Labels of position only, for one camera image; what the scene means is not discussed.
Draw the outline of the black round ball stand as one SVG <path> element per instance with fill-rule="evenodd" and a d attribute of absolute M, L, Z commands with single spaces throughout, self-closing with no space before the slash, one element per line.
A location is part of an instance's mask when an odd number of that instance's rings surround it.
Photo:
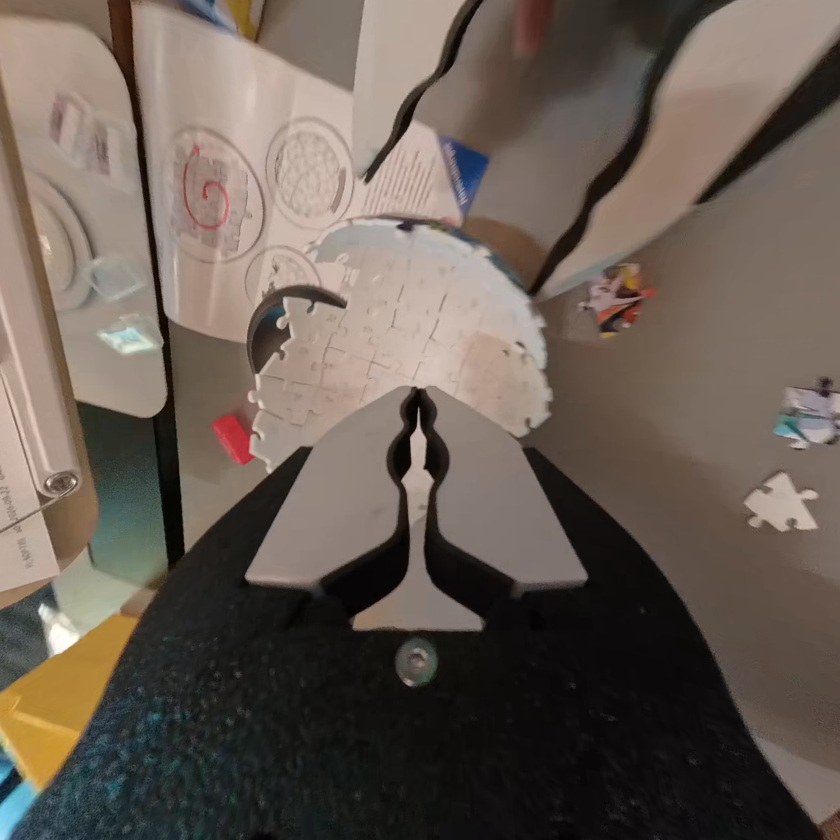
<path fill-rule="evenodd" d="M 248 324 L 246 351 L 250 370 L 254 374 L 262 370 L 270 356 L 280 351 L 281 345 L 291 336 L 288 328 L 278 326 L 278 321 L 286 315 L 285 298 L 302 299 L 308 303 L 309 309 L 316 303 L 337 308 L 346 308 L 347 305 L 338 294 L 309 285 L 294 285 L 267 292 Z"/>

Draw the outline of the yellow plastic bin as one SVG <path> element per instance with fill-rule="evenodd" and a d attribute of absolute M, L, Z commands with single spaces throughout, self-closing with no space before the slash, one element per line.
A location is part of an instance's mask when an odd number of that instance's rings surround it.
<path fill-rule="evenodd" d="M 2 747 L 37 792 L 77 746 L 138 622 L 111 616 L 2 692 Z"/>

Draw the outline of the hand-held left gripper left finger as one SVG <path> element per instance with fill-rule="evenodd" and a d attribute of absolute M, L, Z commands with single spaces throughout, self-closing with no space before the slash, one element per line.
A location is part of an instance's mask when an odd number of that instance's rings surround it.
<path fill-rule="evenodd" d="M 400 386 L 315 444 L 248 567 L 249 585 L 333 599 L 358 615 L 403 581 L 419 390 Z"/>

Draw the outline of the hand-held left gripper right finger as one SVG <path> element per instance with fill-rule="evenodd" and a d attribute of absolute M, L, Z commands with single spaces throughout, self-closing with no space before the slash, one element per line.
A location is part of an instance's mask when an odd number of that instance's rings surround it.
<path fill-rule="evenodd" d="M 489 618 L 525 595 L 588 581 L 515 437 L 437 387 L 421 391 L 420 421 L 433 478 L 425 564 L 442 593 Z"/>

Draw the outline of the small clear plastic case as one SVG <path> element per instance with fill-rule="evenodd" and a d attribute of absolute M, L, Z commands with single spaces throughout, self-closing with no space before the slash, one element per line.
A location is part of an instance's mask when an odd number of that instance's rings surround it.
<path fill-rule="evenodd" d="M 129 298 L 149 285 L 149 271 L 139 262 L 120 255 L 95 258 L 86 267 L 89 287 L 105 301 Z"/>
<path fill-rule="evenodd" d="M 139 313 L 122 315 L 98 329 L 97 336 L 110 350 L 121 356 L 159 352 L 165 345 L 157 319 Z"/>

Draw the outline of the wooden instruction board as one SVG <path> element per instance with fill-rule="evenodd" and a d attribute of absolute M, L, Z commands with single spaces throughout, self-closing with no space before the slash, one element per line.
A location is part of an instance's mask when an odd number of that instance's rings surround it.
<path fill-rule="evenodd" d="M 99 505 L 5 91 L 1 103 L 2 392 L 60 573 L 88 546 Z M 2 607 L 55 578 L 2 592 Z"/>

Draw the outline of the person's right hand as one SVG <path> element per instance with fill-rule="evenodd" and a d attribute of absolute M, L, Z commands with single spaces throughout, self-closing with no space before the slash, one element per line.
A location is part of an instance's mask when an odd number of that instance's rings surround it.
<path fill-rule="evenodd" d="M 555 1 L 517 1 L 513 51 L 517 58 L 535 56 L 548 33 Z"/>

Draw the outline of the printed instruction sheet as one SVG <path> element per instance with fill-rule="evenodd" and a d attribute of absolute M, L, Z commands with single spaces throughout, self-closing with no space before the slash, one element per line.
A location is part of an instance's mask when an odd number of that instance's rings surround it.
<path fill-rule="evenodd" d="M 1 394 L 1 591 L 54 578 L 56 554 L 6 393 Z"/>

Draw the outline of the round white disc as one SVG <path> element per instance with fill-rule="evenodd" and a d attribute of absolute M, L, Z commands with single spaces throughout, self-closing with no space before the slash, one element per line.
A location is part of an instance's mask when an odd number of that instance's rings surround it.
<path fill-rule="evenodd" d="M 91 288 L 82 271 L 92 261 L 81 221 L 64 194 L 41 174 L 25 171 L 42 259 L 58 312 L 81 308 Z"/>

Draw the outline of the orange printed loose puzzle piece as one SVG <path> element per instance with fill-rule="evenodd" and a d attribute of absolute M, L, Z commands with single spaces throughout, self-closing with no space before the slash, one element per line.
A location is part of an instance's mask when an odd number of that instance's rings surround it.
<path fill-rule="evenodd" d="M 577 309 L 587 313 L 598 336 L 607 340 L 631 328 L 645 302 L 656 295 L 638 263 L 622 262 L 605 268 L 587 284 Z"/>

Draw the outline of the partly built puzzle ball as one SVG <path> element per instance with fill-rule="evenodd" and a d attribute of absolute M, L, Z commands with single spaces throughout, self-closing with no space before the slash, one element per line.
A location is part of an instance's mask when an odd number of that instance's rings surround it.
<path fill-rule="evenodd" d="M 316 266 L 340 269 L 346 308 L 283 301 L 290 337 L 255 374 L 250 452 L 267 472 L 400 386 L 437 387 L 522 438 L 553 393 L 545 322 L 503 260 L 460 230 L 363 217 L 326 231 Z"/>

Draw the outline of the white loose puzzle piece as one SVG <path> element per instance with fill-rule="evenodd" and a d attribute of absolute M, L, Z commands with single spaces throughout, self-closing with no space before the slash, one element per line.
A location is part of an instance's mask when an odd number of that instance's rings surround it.
<path fill-rule="evenodd" d="M 750 513 L 752 528 L 768 524 L 778 532 L 814 531 L 818 524 L 807 505 L 819 496 L 811 488 L 797 489 L 790 475 L 780 471 L 752 490 L 744 498 L 743 505 Z"/>

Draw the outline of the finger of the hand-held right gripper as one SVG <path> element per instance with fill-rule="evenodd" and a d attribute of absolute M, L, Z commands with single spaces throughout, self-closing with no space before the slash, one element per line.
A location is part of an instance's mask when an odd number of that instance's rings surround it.
<path fill-rule="evenodd" d="M 593 279 L 686 216 L 838 41 L 832 1 L 699 2 L 651 64 L 624 146 L 589 184 L 534 282 Z"/>
<path fill-rule="evenodd" d="M 365 183 L 455 63 L 480 1 L 365 1 L 353 82 L 353 167 Z"/>

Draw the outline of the white folded instruction leaflet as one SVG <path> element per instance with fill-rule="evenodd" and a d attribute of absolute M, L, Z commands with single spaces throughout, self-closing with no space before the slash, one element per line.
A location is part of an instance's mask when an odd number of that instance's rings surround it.
<path fill-rule="evenodd" d="M 287 286 L 339 291 L 308 249 L 347 218 L 461 225 L 485 155 L 415 122 L 371 183 L 354 174 L 351 95 L 248 41 L 157 3 L 133 6 L 154 234 L 166 316 L 245 343 Z"/>

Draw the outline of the small red plastic block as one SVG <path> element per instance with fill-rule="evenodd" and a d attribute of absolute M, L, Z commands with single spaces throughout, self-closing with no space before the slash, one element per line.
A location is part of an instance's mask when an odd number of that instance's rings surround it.
<path fill-rule="evenodd" d="M 250 431 L 237 414 L 225 414 L 211 423 L 211 429 L 219 445 L 239 466 L 245 466 L 253 460 L 250 452 Z"/>

